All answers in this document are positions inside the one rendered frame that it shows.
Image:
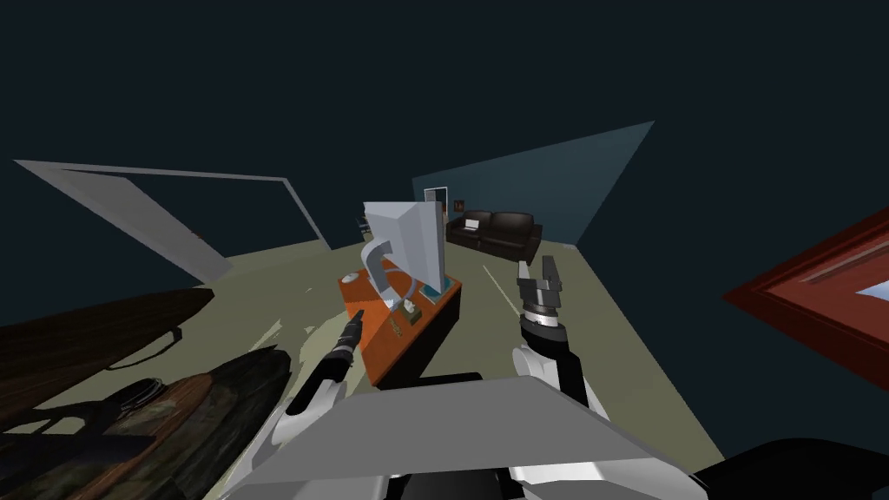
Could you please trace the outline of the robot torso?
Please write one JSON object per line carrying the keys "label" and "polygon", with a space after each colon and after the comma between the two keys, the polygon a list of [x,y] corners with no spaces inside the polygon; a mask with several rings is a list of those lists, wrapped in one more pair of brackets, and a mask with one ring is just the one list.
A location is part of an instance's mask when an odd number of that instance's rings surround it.
{"label": "robot torso", "polygon": [[221,500],[383,500],[395,476],[506,469],[526,500],[708,500],[686,471],[533,377],[353,395]]}

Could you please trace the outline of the red framed window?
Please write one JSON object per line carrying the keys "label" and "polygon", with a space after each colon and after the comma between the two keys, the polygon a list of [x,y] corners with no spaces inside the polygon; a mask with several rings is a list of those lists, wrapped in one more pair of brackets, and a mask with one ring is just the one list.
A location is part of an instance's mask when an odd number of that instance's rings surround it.
{"label": "red framed window", "polygon": [[889,391],[889,207],[725,299]]}

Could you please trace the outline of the dark mottled furniture piece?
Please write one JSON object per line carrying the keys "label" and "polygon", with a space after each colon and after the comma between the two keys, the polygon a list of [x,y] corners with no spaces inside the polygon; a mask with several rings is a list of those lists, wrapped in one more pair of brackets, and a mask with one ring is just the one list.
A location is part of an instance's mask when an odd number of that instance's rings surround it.
{"label": "dark mottled furniture piece", "polygon": [[292,374],[289,355],[265,347],[171,384],[144,378],[46,406],[108,363],[0,358],[0,500],[203,500]]}

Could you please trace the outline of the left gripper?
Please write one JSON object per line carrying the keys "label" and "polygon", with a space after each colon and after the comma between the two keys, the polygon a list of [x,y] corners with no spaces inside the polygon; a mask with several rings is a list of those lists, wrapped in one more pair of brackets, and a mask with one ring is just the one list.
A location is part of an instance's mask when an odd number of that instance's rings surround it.
{"label": "left gripper", "polygon": [[355,316],[346,323],[346,327],[340,334],[340,347],[349,352],[354,352],[359,346],[363,332],[364,310],[359,310]]}

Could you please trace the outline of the orange top desk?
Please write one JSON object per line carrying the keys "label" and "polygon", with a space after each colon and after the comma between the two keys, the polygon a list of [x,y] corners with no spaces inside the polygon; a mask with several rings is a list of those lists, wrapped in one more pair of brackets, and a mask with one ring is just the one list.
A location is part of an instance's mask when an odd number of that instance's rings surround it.
{"label": "orange top desk", "polygon": [[412,287],[412,278],[389,260],[383,260],[383,266],[395,291],[422,311],[415,325],[405,321],[398,311],[388,310],[365,269],[358,271],[360,277],[354,282],[344,284],[339,280],[338,285],[348,316],[365,311],[359,349],[369,383],[388,390],[406,387],[422,377],[459,320],[462,284],[451,279],[441,300],[433,305],[419,292],[423,284]]}

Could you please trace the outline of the black leather sofa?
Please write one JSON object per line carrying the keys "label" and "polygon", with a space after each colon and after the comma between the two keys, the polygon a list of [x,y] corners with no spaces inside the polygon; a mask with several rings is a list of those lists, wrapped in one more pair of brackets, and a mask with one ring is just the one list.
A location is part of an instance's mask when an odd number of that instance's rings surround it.
{"label": "black leather sofa", "polygon": [[466,211],[445,227],[448,242],[513,262],[530,264],[543,226],[527,213]]}

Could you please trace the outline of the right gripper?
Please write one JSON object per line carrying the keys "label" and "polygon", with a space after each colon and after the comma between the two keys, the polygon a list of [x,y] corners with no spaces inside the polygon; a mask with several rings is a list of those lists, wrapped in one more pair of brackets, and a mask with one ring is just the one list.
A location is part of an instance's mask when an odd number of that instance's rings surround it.
{"label": "right gripper", "polygon": [[560,293],[562,282],[552,255],[541,257],[542,278],[532,279],[526,261],[520,260],[517,269],[517,285],[526,316],[556,318],[562,306]]}

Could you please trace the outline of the dark brown wooden table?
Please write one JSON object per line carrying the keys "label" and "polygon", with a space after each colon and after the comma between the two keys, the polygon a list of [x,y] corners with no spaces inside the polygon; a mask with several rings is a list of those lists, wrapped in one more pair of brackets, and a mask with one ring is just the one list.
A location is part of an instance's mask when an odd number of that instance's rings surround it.
{"label": "dark brown wooden table", "polygon": [[0,327],[0,424],[131,356],[214,298],[189,288]]}

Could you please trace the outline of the grey door leaf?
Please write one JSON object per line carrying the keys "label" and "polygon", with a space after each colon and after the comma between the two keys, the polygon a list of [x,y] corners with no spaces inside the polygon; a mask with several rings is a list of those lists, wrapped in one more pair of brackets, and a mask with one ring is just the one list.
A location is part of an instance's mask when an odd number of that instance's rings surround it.
{"label": "grey door leaf", "polygon": [[49,161],[16,163],[203,284],[232,270],[230,261],[131,180],[114,176],[119,168]]}

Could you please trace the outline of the grey computer monitor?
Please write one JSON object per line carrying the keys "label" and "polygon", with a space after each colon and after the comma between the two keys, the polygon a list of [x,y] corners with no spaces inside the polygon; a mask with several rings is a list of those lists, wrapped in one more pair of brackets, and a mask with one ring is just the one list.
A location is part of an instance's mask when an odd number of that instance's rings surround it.
{"label": "grey computer monitor", "polygon": [[383,260],[393,262],[438,295],[444,294],[442,207],[436,201],[368,201],[365,217],[372,234],[361,252],[372,288],[391,312],[404,301],[390,284]]}

